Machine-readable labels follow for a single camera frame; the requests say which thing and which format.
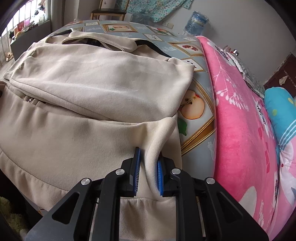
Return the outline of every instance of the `green leaf print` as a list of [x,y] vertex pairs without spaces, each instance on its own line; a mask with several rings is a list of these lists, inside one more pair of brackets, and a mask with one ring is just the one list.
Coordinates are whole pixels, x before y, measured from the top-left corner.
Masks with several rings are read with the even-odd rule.
[[179,133],[183,134],[184,136],[187,136],[186,134],[187,123],[180,118],[178,118],[177,123],[178,123]]

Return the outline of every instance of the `floral fabric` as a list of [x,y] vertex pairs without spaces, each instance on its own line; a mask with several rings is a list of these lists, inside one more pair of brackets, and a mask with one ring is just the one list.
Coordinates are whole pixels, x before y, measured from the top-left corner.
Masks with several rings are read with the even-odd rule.
[[[117,0],[115,8],[124,9],[126,1]],[[180,7],[190,8],[192,2],[193,0],[130,0],[127,12],[149,14],[151,21],[156,23]]]

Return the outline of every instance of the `green fuzzy fabric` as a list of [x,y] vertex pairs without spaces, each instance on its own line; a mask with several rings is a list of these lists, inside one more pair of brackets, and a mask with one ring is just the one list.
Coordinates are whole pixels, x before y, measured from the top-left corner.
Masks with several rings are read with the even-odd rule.
[[12,213],[12,206],[10,202],[3,197],[0,197],[0,212],[5,218],[9,226],[17,233],[20,233],[20,230],[26,229],[26,222],[21,214]]

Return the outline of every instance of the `black strap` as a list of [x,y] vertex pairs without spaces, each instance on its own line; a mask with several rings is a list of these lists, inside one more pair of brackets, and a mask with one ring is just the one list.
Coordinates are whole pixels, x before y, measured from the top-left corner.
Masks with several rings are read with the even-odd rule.
[[159,53],[160,55],[171,58],[171,56],[169,56],[168,54],[161,51],[160,48],[158,48],[155,44],[153,44],[152,42],[150,42],[148,40],[144,40],[144,39],[136,40],[135,43],[137,44],[137,46],[139,46],[139,45],[147,45],[149,48],[151,48],[155,52]]

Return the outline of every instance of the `blue pillow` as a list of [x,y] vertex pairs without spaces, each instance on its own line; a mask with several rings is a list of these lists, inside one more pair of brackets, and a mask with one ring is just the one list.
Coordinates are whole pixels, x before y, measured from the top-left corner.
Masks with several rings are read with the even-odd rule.
[[272,87],[265,91],[264,105],[283,150],[296,135],[296,102],[284,88]]

